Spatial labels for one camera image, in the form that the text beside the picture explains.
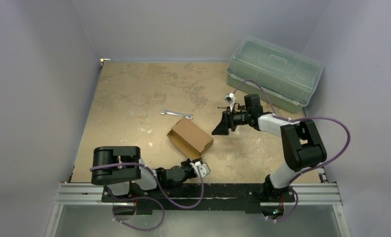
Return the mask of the brown cardboard box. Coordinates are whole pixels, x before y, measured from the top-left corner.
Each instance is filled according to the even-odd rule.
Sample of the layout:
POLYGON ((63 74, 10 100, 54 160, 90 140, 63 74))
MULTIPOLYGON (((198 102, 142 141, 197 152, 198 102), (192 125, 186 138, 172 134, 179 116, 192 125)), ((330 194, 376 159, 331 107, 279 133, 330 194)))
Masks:
POLYGON ((167 137, 189 159, 201 158, 214 142, 211 135, 187 118, 172 126, 167 137))

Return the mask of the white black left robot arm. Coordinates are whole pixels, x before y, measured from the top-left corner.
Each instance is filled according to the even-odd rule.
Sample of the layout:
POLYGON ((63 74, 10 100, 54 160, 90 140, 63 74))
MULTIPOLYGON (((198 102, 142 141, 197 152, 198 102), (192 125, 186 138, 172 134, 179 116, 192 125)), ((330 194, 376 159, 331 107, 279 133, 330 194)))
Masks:
POLYGON ((210 170, 201 158, 187 159, 170 169, 151 169, 137 146, 103 146, 93 150, 91 183, 106 186, 121 202, 133 195, 131 183, 143 191, 173 189, 193 178, 204 178, 210 170))

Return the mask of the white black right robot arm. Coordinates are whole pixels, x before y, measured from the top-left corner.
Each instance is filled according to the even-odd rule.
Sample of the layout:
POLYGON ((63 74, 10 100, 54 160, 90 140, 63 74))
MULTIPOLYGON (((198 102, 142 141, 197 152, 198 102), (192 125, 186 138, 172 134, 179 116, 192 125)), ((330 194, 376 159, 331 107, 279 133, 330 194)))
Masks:
POLYGON ((258 199, 275 201, 287 192, 290 181, 306 168, 313 168, 327 159, 327 152, 314 121, 307 119, 289 122, 264 112, 257 94, 244 97, 239 111, 227 107, 212 135, 229 135, 239 125, 249 125, 257 131, 268 132, 281 138, 284 163, 266 176, 258 199))

